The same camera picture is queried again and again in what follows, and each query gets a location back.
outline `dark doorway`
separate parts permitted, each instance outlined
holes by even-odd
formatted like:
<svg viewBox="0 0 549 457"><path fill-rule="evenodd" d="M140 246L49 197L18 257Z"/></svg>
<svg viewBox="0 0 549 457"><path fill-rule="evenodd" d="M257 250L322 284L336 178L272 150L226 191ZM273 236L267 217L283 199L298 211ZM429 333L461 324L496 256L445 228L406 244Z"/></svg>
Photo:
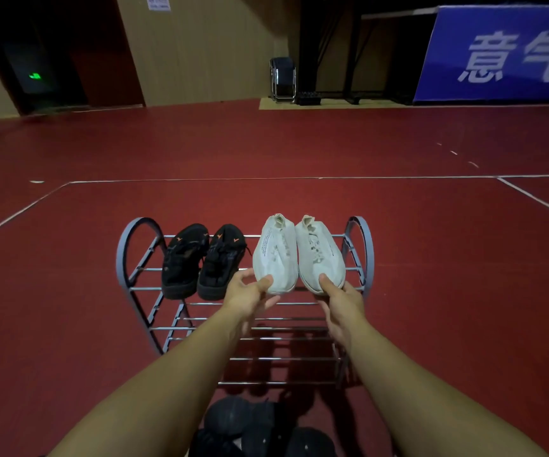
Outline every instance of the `dark doorway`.
<svg viewBox="0 0 549 457"><path fill-rule="evenodd" d="M0 77L20 114L143 104L115 0L0 0Z"/></svg>

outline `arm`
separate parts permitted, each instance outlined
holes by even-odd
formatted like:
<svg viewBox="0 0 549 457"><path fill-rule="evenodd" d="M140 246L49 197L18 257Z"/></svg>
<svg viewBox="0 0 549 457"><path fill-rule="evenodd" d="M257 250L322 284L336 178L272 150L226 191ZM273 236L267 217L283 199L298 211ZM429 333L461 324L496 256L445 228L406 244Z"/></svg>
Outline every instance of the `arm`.
<svg viewBox="0 0 549 457"><path fill-rule="evenodd" d="M104 399L65 436L50 457L183 456L240 336L272 284L245 285L237 272L224 303L194 333Z"/></svg>
<svg viewBox="0 0 549 457"><path fill-rule="evenodd" d="M330 297L331 335L349 353L363 384L407 457L547 456L526 435L409 359L365 319L350 285L319 279Z"/></svg>

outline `person's right arm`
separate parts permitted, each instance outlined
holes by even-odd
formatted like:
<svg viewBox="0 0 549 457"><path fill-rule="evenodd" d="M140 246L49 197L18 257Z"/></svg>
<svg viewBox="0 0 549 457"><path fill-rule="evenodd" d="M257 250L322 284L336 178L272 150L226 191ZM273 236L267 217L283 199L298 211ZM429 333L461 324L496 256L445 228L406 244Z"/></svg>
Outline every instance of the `person's right arm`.
<svg viewBox="0 0 549 457"><path fill-rule="evenodd" d="M405 457L547 456L534 441L396 348L366 320L352 285L339 289L324 274L320 301L333 338L342 344Z"/></svg>

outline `white shoe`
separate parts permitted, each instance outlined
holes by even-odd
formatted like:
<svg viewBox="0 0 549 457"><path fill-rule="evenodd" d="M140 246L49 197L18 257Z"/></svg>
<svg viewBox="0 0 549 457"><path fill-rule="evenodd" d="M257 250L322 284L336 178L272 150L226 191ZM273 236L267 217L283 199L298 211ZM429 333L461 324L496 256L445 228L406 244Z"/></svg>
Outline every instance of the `white shoe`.
<svg viewBox="0 0 549 457"><path fill-rule="evenodd" d="M298 249L293 223L280 213L271 216L253 253L255 279L271 274L269 294L291 292L298 282Z"/></svg>
<svg viewBox="0 0 549 457"><path fill-rule="evenodd" d="M346 264L327 227L312 216L304 215L296 224L296 240L300 255L300 278L306 288L324 295L319 275L324 273L339 288L345 283Z"/></svg>

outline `forearm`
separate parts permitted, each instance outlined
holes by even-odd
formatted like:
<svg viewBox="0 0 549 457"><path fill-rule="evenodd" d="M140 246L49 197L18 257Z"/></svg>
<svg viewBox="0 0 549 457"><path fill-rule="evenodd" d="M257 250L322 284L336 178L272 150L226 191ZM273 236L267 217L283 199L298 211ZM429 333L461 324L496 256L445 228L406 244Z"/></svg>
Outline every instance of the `forearm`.
<svg viewBox="0 0 549 457"><path fill-rule="evenodd" d="M409 359L367 321L349 353L401 451L415 456L545 456L519 430Z"/></svg>
<svg viewBox="0 0 549 457"><path fill-rule="evenodd" d="M50 456L182 456L240 338L220 309L88 414Z"/></svg>

